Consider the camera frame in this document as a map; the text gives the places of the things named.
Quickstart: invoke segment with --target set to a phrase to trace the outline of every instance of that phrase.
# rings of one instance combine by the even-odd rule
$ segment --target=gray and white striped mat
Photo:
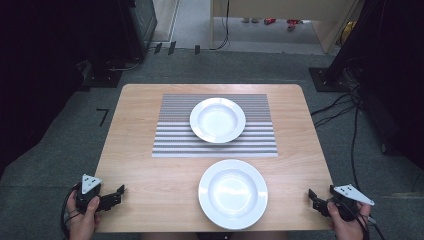
[[[215,144],[197,137],[190,114],[201,101],[221,97],[237,103],[246,127],[235,140]],[[274,129],[266,94],[164,94],[152,157],[276,157]]]

